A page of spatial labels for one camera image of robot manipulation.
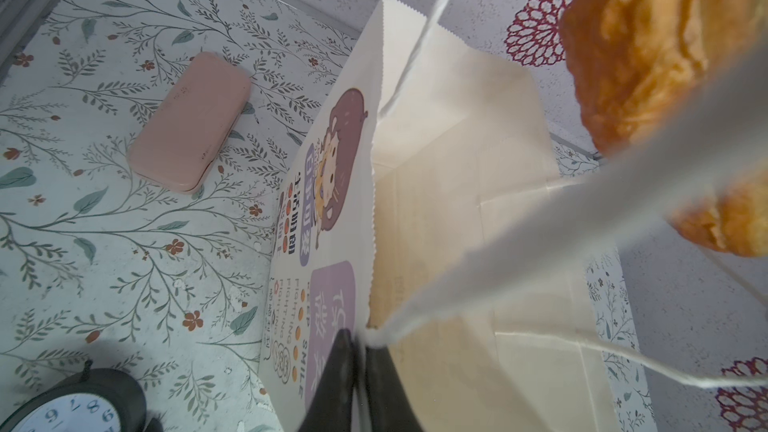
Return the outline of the triangular toast slice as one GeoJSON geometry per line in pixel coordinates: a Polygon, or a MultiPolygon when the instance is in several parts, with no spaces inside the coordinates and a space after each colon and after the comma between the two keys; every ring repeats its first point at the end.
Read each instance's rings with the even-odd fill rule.
{"type": "Polygon", "coordinates": [[[766,30],[767,0],[572,0],[559,21],[582,123],[606,156],[650,136],[766,30]]]}

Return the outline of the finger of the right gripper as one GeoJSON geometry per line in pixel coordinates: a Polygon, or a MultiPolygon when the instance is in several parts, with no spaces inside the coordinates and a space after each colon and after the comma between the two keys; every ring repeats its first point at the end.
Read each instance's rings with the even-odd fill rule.
{"type": "Polygon", "coordinates": [[[767,41],[762,39],[649,139],[467,253],[383,326],[367,330],[363,341],[386,347],[431,321],[519,296],[568,259],[606,242],[632,242],[658,217],[710,193],[723,194],[766,159],[767,41]]]}

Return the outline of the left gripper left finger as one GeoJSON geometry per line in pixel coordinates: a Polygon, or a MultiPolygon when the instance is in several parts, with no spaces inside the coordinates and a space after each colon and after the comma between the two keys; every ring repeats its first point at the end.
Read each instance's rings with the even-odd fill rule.
{"type": "Polygon", "coordinates": [[[315,396],[299,432],[350,432],[357,381],[357,350],[350,330],[335,336],[315,396]]]}

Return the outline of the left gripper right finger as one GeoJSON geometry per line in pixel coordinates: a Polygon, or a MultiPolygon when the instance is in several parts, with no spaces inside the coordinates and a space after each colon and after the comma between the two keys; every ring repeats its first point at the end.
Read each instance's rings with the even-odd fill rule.
{"type": "Polygon", "coordinates": [[[373,432],[422,432],[387,348],[366,349],[365,387],[373,432]]]}

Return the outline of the white printed paper bag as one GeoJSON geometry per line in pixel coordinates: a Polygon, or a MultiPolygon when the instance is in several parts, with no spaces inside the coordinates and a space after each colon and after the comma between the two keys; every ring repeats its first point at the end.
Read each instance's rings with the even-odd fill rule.
{"type": "MultiPolygon", "coordinates": [[[[365,332],[568,187],[528,69],[379,0],[280,189],[259,372],[282,428],[348,329],[351,431],[372,431],[365,332]]],[[[607,324],[615,244],[382,347],[423,431],[653,430],[636,338],[607,324]]]]}

